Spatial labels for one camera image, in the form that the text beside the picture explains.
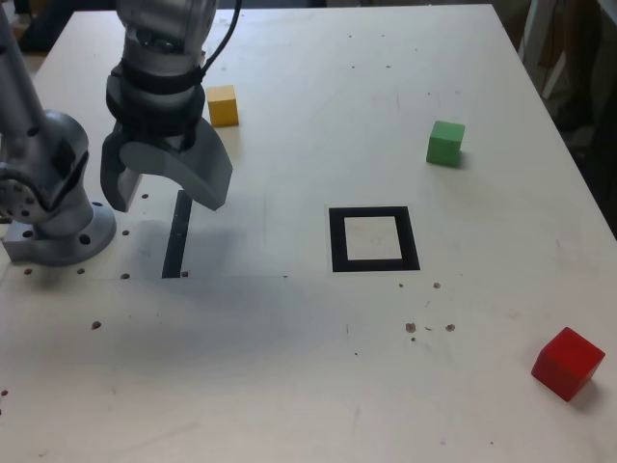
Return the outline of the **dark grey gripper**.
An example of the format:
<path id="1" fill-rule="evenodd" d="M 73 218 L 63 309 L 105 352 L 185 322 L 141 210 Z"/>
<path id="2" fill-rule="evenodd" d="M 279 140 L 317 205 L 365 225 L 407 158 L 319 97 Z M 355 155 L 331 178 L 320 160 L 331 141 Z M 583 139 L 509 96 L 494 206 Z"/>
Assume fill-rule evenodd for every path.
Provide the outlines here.
<path id="1" fill-rule="evenodd" d="M 110 206 L 131 207 L 142 175 L 166 177 L 210 210 L 227 198 L 232 165 L 224 144 L 204 119 L 171 124 L 115 117 L 101 151 L 100 184 Z"/>

